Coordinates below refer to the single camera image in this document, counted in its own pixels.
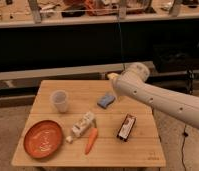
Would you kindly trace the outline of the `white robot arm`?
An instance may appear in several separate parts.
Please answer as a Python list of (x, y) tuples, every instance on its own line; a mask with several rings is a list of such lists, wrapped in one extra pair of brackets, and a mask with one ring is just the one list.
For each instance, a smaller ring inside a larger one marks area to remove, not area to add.
[(167, 90), (146, 83), (150, 70), (132, 63), (121, 74), (108, 75), (118, 96), (127, 96), (199, 129), (199, 97)]

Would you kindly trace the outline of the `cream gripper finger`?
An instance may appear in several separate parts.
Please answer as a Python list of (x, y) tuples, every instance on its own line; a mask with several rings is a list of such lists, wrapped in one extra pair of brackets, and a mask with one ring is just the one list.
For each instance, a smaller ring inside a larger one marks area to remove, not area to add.
[(107, 77), (108, 77), (109, 80), (113, 80), (116, 77), (118, 77), (118, 74), (117, 73), (110, 73), (110, 74), (107, 75)]

